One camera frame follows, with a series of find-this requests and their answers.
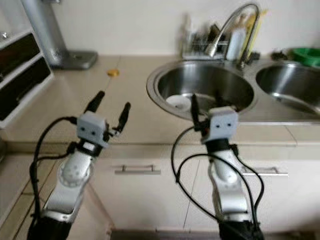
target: faucet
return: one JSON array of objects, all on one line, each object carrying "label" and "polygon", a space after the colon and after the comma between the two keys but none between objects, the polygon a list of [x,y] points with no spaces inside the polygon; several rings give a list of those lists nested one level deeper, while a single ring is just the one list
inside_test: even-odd
[{"label": "faucet", "polygon": [[213,57],[215,55],[215,53],[217,52],[217,48],[218,48],[218,43],[222,37],[222,35],[224,34],[224,32],[226,31],[227,28],[229,28],[229,26],[236,20],[236,18],[241,14],[241,12],[248,8],[248,7],[253,7],[255,10],[255,19],[254,19],[254,24],[253,27],[251,29],[250,35],[249,35],[249,40],[243,50],[243,53],[240,57],[240,60],[238,62],[238,66],[240,68],[244,68],[245,67],[245,62],[246,59],[248,57],[248,52],[249,52],[249,48],[250,45],[254,39],[255,36],[255,32],[258,26],[258,20],[260,17],[260,10],[259,7],[254,4],[254,3],[248,3],[245,4],[241,7],[239,7],[237,10],[235,10],[231,16],[228,18],[228,20],[225,22],[225,24],[223,25],[222,29],[220,30],[219,34],[216,36],[216,38],[213,40],[213,42],[211,44],[209,44],[209,46],[206,48],[205,53],[208,54],[210,57]]}]

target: white wall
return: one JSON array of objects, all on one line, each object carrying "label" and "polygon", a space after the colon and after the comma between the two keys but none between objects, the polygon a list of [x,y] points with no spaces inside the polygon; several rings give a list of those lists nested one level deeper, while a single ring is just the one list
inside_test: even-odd
[{"label": "white wall", "polygon": [[[170,55],[185,13],[220,25],[247,0],[63,0],[54,4],[70,49],[107,55]],[[320,46],[320,0],[258,0],[269,9],[255,49]]]}]

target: black wire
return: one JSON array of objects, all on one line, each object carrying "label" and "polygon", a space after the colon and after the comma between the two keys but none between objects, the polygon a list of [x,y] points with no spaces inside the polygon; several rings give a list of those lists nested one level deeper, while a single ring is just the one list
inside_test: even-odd
[{"label": "black wire", "polygon": [[27,239],[30,239],[31,236],[31,230],[35,225],[35,222],[39,220],[40,218],[40,213],[41,213],[41,207],[40,207],[40,197],[39,197],[39,188],[38,188],[38,173],[37,173],[37,167],[38,167],[38,161],[42,161],[44,159],[59,159],[59,158],[65,158],[68,154],[63,154],[60,156],[48,156],[48,157],[41,157],[39,158],[39,153],[40,153],[40,148],[43,143],[43,140],[45,139],[47,133],[51,130],[53,126],[55,126],[57,123],[61,121],[69,121],[71,123],[76,123],[77,118],[73,116],[65,116],[65,117],[60,117],[56,120],[54,120],[49,126],[46,127],[46,129],[42,132],[36,147],[34,151],[34,156],[33,156],[33,161],[30,165],[29,168],[29,174],[30,174],[30,181],[32,184],[32,189],[33,189],[33,195],[34,195],[34,213],[32,215],[32,221],[28,230],[27,234]]},{"label": "black wire", "polygon": [[[171,167],[172,167],[172,172],[173,175],[175,177],[175,179],[177,180],[177,173],[176,173],[176,168],[175,168],[175,152],[176,152],[176,148],[178,143],[180,142],[180,140],[182,139],[182,137],[188,133],[190,130],[194,129],[194,127],[189,127],[186,130],[184,130],[175,140],[173,146],[172,146],[172,150],[171,150]],[[219,217],[217,217],[216,215],[212,214],[210,211],[208,211],[207,209],[205,209],[203,206],[201,206],[200,203],[198,203],[191,195],[190,193],[186,190],[185,186],[180,182],[180,180],[177,182],[177,184],[179,185],[179,187],[181,188],[181,190],[183,191],[183,193],[188,197],[188,199],[195,205],[197,206],[201,211],[203,211],[205,214],[207,214],[209,217],[211,217],[212,219],[215,219],[219,224],[224,225],[226,228],[228,228],[230,231],[233,231],[235,234],[237,234],[240,238],[244,239],[244,240],[248,240],[248,238],[246,236],[244,236],[241,232],[239,232],[237,229],[235,229],[234,227],[230,226],[229,224],[227,224],[226,222],[224,222],[224,220],[220,219]]]},{"label": "black wire", "polygon": [[251,207],[251,211],[252,211],[252,218],[253,218],[253,224],[256,228],[259,227],[259,223],[258,223],[258,220],[257,220],[257,215],[256,215],[256,211],[255,211],[255,207],[254,207],[254,198],[252,196],[252,192],[250,190],[250,186],[247,182],[247,180],[245,179],[245,177],[242,175],[242,173],[235,167],[233,166],[231,163],[227,162],[226,160],[224,160],[223,158],[215,155],[215,154],[209,154],[209,153],[198,153],[198,154],[194,154],[194,155],[191,155],[189,157],[187,157],[186,159],[184,159],[182,161],[182,163],[180,164],[179,168],[178,168],[178,172],[176,173],[176,177],[179,178],[180,177],[180,173],[181,173],[181,168],[183,167],[183,165],[190,159],[193,159],[193,158],[196,158],[196,157],[201,157],[201,156],[207,156],[207,157],[211,157],[213,159],[217,159],[219,161],[222,161],[223,163],[227,164],[233,171],[237,172],[238,175],[240,176],[240,178],[242,179],[246,189],[247,189],[247,192],[248,192],[248,195],[249,195],[249,200],[250,200],[250,207]]},{"label": "black wire", "polygon": [[261,199],[262,199],[262,197],[264,196],[264,193],[265,193],[265,184],[264,184],[264,181],[263,181],[262,177],[259,175],[259,173],[257,173],[252,167],[246,165],[246,164],[240,159],[240,157],[239,157],[236,153],[234,153],[234,155],[236,156],[236,158],[238,159],[238,161],[239,161],[244,167],[246,167],[246,168],[249,169],[251,172],[253,172],[253,173],[257,176],[257,178],[259,179],[259,181],[260,181],[260,184],[261,184],[260,193],[259,193],[259,195],[258,195],[258,197],[257,197],[257,199],[256,199],[256,201],[255,201],[255,203],[254,203],[254,210],[255,210],[255,214],[257,215],[257,209],[258,209],[259,203],[260,203],[260,201],[261,201]]}]

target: kitchen sink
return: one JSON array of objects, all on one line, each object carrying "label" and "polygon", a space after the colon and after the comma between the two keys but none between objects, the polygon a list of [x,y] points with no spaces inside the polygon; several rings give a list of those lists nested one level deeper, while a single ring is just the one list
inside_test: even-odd
[{"label": "kitchen sink", "polygon": [[320,70],[297,64],[271,66],[259,71],[256,82],[280,103],[320,115]]},{"label": "kitchen sink", "polygon": [[157,68],[146,84],[168,113],[191,120],[191,96],[200,114],[231,106],[241,124],[320,124],[320,69],[263,59],[238,70],[230,62],[177,61]]},{"label": "kitchen sink", "polygon": [[224,106],[242,112],[254,100],[254,90],[240,72],[209,61],[182,61],[161,67],[149,77],[147,91],[165,111],[190,120],[193,94],[203,115],[211,108]]}]

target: countertop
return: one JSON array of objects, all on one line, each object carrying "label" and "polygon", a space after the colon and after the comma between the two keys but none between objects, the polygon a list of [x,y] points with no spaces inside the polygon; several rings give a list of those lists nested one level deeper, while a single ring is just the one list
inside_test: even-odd
[{"label": "countertop", "polygon": [[[111,144],[172,144],[192,122],[171,115],[149,98],[146,81],[157,67],[178,60],[176,56],[100,56],[86,71],[56,70],[52,84],[44,90],[6,129],[1,137],[9,142],[11,151],[28,152],[33,149],[41,132],[54,119],[79,116],[87,103],[100,90],[105,97],[97,113],[111,126],[126,102],[131,103],[127,126]],[[110,78],[107,70],[119,69],[119,76]],[[199,144],[197,133],[187,136],[182,143]],[[45,143],[52,148],[77,140],[75,127],[67,122],[52,130]],[[240,145],[320,145],[320,125],[239,125],[233,142]]]}]

